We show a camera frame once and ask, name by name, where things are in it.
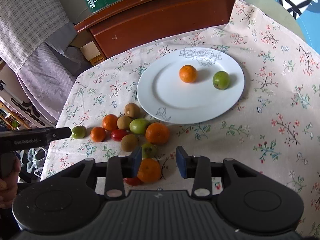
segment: kiwi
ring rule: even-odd
[[[135,103],[129,103],[124,108],[124,115],[133,119],[139,118],[140,113],[140,107],[137,106]]]
[[[128,116],[121,116],[118,118],[117,126],[121,130],[129,130],[129,125],[132,119]]]
[[[132,152],[138,146],[138,138],[133,134],[124,136],[121,140],[121,149],[125,152]]]

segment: tangerine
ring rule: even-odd
[[[98,127],[95,127],[91,130],[90,136],[91,136],[92,141],[102,142],[106,138],[107,133],[106,133],[106,130],[104,130],[102,127],[98,126]]]
[[[193,83],[197,76],[197,70],[191,65],[185,65],[179,70],[179,77],[185,83]]]
[[[137,175],[144,183],[155,182],[161,178],[160,164],[153,159],[143,159]]]
[[[148,126],[145,136],[148,142],[162,145],[169,140],[170,131],[164,124],[155,122]]]
[[[114,114],[106,115],[102,120],[102,127],[110,132],[118,129],[117,125],[118,117]]]

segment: human hand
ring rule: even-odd
[[[18,176],[21,171],[20,160],[16,158],[8,177],[0,179],[0,208],[10,208],[18,190]]]

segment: red tomato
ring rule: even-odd
[[[112,140],[114,141],[118,141],[120,142],[122,140],[122,138],[124,136],[126,136],[128,134],[128,132],[126,130],[120,130],[120,129],[117,129],[117,130],[113,130],[111,132],[111,138]]]
[[[138,186],[143,184],[143,182],[138,177],[124,178],[123,181],[130,186]]]

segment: oval plate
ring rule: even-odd
[[[179,70],[192,65],[197,80],[181,81]],[[231,79],[226,90],[212,84],[213,75],[226,71]],[[185,48],[171,52],[153,62],[142,74],[137,87],[141,107],[164,122],[191,124],[213,119],[228,111],[244,89],[244,74],[239,64],[215,49]]]

